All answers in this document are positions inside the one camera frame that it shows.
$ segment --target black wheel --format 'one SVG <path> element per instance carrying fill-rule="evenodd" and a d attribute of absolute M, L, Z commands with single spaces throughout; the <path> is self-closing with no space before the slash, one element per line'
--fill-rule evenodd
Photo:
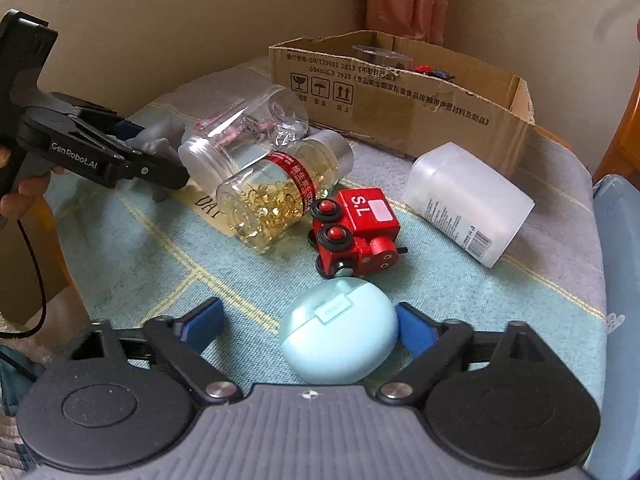
<path fill-rule="evenodd" d="M 325 224 L 318 231 L 318 244 L 332 253 L 341 253 L 353 245 L 353 234 L 340 224 Z"/>
<path fill-rule="evenodd" d="M 320 222 L 335 222 L 342 217 L 342 207 L 335 200 L 322 198 L 309 206 L 311 216 Z"/>
<path fill-rule="evenodd" d="M 318 240 L 316 240 L 316 233 L 313 229 L 309 229 L 309 232 L 306 234 L 306 241 L 309 242 L 309 245 L 316 251 L 318 250 Z"/>
<path fill-rule="evenodd" d="M 334 278 L 350 278 L 355 273 L 355 265 L 352 260 L 338 260 L 331 266 Z"/>
<path fill-rule="evenodd" d="M 330 280 L 333 277 L 324 273 L 324 269 L 322 268 L 322 258 L 320 258 L 320 256 L 316 258 L 316 270 L 318 271 L 318 274 L 326 280 Z"/>

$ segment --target red wheel hub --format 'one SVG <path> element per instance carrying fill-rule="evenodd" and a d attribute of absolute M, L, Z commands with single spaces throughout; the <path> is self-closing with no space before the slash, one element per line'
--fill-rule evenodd
<path fill-rule="evenodd" d="M 339 242 L 345 237 L 344 230 L 339 227 L 332 227 L 326 232 L 326 237 L 334 242 Z"/>
<path fill-rule="evenodd" d="M 322 202 L 318 204 L 318 209 L 321 213 L 333 213 L 335 210 L 335 205 L 330 200 L 322 200 Z"/>

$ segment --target finger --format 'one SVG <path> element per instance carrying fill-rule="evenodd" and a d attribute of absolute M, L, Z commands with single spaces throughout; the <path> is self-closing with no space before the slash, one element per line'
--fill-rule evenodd
<path fill-rule="evenodd" d="M 34 202 L 34 198 L 19 193 L 6 194 L 0 199 L 0 215 L 9 220 L 17 220 L 27 212 Z"/>
<path fill-rule="evenodd" d="M 6 166 L 9 161 L 9 155 L 11 155 L 11 152 L 3 146 L 0 146 L 0 168 L 4 168 Z"/>
<path fill-rule="evenodd" d="M 44 176 L 32 176 L 31 178 L 25 178 L 18 186 L 18 193 L 30 198 L 44 195 L 44 192 L 49 186 L 50 179 L 50 173 L 47 173 Z"/>

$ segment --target barcode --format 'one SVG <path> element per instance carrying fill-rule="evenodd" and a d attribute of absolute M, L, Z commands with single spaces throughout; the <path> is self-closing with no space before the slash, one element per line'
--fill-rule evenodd
<path fill-rule="evenodd" d="M 484 253 L 490 246 L 491 240 L 484 236 L 480 231 L 476 231 L 474 239 L 471 240 L 471 243 L 466 248 L 466 250 L 479 260 L 484 256 Z"/>

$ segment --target red toy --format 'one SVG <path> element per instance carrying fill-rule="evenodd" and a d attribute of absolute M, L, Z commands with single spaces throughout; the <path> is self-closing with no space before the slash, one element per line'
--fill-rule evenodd
<path fill-rule="evenodd" d="M 324 278 L 362 277 L 399 260 L 400 222 L 382 190 L 344 189 L 335 200 L 315 200 L 309 207 L 313 228 L 309 242 L 318 249 L 316 270 Z"/>

